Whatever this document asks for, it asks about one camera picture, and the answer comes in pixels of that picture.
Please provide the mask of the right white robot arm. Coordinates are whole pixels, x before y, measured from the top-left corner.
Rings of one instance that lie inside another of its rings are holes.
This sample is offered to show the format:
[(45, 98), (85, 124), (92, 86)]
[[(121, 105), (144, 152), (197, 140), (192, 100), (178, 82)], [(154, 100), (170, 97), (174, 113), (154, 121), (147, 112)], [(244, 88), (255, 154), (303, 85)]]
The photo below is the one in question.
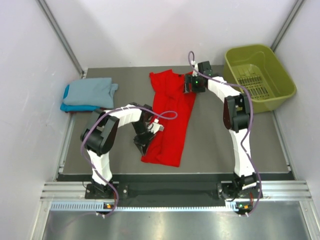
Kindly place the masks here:
[(185, 94), (214, 93), (223, 103), (223, 124), (229, 131), (234, 150), (234, 180), (220, 192), (228, 199), (245, 198), (257, 186), (257, 174), (251, 159), (250, 131), (253, 106), (250, 97), (233, 88), (223, 77), (214, 76), (209, 61), (189, 60), (192, 74), (184, 77)]

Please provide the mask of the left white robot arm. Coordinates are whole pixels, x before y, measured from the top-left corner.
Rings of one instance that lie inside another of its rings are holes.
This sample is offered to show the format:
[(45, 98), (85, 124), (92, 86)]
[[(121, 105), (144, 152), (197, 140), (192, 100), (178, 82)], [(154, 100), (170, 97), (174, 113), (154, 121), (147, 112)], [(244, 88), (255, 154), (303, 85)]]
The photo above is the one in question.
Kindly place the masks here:
[(155, 113), (149, 105), (131, 103), (114, 110), (96, 109), (87, 123), (86, 129), (81, 134), (81, 141), (87, 151), (92, 168), (91, 183), (86, 187), (87, 199), (97, 197), (106, 199), (114, 195), (111, 184), (113, 177), (110, 168), (110, 151), (114, 145), (117, 130), (131, 124), (136, 133), (133, 142), (142, 156), (158, 132), (164, 130), (159, 119), (152, 118)]

